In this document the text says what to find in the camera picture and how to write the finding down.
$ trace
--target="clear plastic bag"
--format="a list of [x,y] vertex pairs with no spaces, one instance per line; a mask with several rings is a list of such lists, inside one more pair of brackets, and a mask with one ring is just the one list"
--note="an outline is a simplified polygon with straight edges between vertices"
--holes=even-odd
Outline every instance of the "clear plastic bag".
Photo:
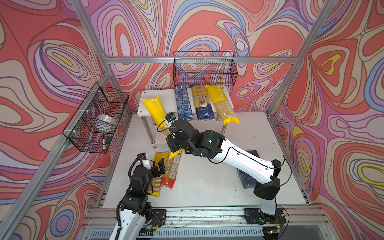
[[223,125],[227,125],[230,122],[240,123],[236,117],[233,107],[229,103],[227,97],[221,85],[205,86],[208,90],[209,96],[211,96],[212,102],[214,103],[217,113],[220,115]]
[[209,101],[207,90],[204,86],[193,86],[192,94],[194,98],[197,120],[206,121],[215,119],[211,102]]
[[174,86],[176,103],[177,103],[177,117],[185,121],[193,120],[191,104],[189,102],[187,86],[185,84],[176,84]]

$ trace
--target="blue pasta package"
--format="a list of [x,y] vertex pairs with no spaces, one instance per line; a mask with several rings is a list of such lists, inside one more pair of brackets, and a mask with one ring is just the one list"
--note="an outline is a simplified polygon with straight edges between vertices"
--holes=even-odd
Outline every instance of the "blue pasta package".
[[[256,157],[260,157],[256,150],[252,150],[248,152]],[[237,169],[237,173],[239,174],[240,181],[243,184],[243,188],[255,187],[256,180],[253,177],[251,177],[251,175],[241,171],[240,169]]]
[[206,121],[215,119],[205,86],[193,86],[192,94],[196,108],[197,120]]
[[193,114],[191,104],[188,98],[187,85],[176,84],[174,85],[176,103],[177,103],[177,115],[185,121],[193,120]]

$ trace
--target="red pasta package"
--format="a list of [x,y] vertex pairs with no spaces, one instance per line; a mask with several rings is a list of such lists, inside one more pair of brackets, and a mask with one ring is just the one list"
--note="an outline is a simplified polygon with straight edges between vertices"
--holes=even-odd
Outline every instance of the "red pasta package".
[[177,154],[174,158],[167,159],[166,162],[166,173],[162,175],[161,186],[167,186],[173,188],[173,185],[176,181],[177,169],[179,168],[181,152]]

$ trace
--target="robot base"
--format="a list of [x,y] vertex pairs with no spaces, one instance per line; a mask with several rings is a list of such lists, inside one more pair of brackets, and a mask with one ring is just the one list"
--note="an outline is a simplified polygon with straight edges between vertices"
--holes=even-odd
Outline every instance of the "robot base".
[[244,218],[247,220],[247,224],[279,224],[286,223],[286,219],[281,208],[276,208],[276,214],[274,216],[266,215],[261,212],[260,208],[244,209]]

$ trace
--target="yellow pasta package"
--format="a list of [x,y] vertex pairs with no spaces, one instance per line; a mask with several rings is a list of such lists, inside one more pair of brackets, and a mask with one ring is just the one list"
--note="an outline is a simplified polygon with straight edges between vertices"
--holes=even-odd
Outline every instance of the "yellow pasta package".
[[[153,159],[153,161],[155,162],[155,165],[157,167],[159,167],[159,161],[161,159],[164,159],[164,164],[168,161],[168,154],[169,152],[156,152],[155,154],[155,159]],[[163,175],[161,175],[160,177],[155,177],[153,180],[152,180],[152,186],[153,186],[153,190],[152,188],[148,191],[149,194],[152,194],[152,196],[155,196],[155,197],[160,197],[160,188],[161,188],[161,180],[162,180],[162,177]]]
[[155,120],[156,125],[159,126],[161,129],[162,127],[166,126],[166,123],[164,121],[164,118],[166,117],[166,111],[164,110],[163,104],[161,103],[160,97],[156,98],[150,98],[150,99],[142,99],[141,100],[144,105],[147,107],[149,113],[151,114],[153,120]]
[[221,85],[205,86],[209,96],[211,96],[212,102],[216,107],[217,113],[220,115],[223,125],[227,125],[230,122],[240,123],[236,117],[235,111],[229,103],[227,97]]

